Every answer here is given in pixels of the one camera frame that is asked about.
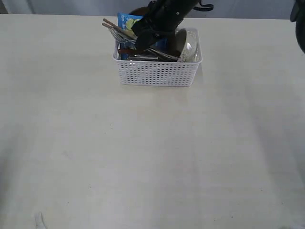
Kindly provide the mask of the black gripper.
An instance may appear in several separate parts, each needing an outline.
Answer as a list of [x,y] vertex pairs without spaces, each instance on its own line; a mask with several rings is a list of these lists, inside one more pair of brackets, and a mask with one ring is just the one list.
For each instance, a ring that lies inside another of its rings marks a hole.
[[170,36],[176,28],[176,26],[168,26],[165,22],[155,23],[150,17],[144,16],[132,26],[132,31],[137,37],[135,47],[145,50],[159,40]]

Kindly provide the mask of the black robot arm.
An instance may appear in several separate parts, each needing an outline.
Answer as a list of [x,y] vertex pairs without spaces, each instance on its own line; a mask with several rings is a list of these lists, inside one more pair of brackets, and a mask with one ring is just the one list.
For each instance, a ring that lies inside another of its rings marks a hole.
[[135,47],[144,50],[170,36],[198,3],[197,0],[150,2],[147,14],[132,26],[132,31],[137,37]]

